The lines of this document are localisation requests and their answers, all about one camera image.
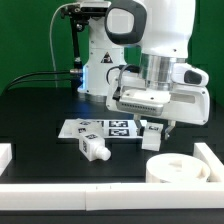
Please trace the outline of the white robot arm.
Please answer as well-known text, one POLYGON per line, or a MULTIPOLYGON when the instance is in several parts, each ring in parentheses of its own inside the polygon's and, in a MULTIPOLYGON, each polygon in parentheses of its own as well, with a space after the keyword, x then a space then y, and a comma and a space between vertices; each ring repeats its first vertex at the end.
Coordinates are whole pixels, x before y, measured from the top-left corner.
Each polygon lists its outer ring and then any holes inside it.
POLYGON ((208 121, 208 74, 186 62, 195 0, 82 0, 105 9, 89 25, 89 59, 78 92, 108 109, 177 122, 208 121))

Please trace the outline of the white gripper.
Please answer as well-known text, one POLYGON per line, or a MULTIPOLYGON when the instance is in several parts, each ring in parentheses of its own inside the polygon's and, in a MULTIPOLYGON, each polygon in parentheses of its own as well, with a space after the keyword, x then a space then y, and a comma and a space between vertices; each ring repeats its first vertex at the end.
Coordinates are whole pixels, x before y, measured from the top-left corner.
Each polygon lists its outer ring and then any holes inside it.
POLYGON ((208 75, 187 63, 175 63, 171 72, 171 89, 155 90, 129 69, 109 80, 106 106, 109 110, 134 114, 137 135, 143 136, 141 116, 169 120, 165 140, 176 122, 203 125, 208 121, 210 99, 206 85, 208 75))

